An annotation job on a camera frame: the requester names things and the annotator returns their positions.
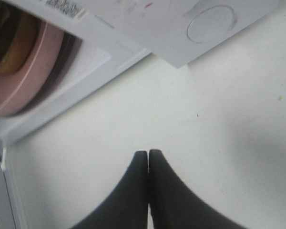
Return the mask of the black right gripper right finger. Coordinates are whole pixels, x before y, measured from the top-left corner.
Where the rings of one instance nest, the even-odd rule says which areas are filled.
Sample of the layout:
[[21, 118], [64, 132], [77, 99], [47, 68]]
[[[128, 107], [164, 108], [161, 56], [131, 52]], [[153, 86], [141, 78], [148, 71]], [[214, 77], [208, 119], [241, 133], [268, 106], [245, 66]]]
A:
[[230, 229], [231, 221], [205, 204], [176, 175], [160, 150], [149, 152], [150, 207], [156, 229]]

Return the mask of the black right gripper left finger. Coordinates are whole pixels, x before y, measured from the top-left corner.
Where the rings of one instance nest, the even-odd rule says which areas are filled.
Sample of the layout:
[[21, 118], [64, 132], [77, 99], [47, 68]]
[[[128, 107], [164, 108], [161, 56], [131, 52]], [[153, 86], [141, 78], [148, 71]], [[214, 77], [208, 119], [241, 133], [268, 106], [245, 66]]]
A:
[[137, 151], [110, 195], [75, 229], [145, 229], [148, 214], [148, 157]]

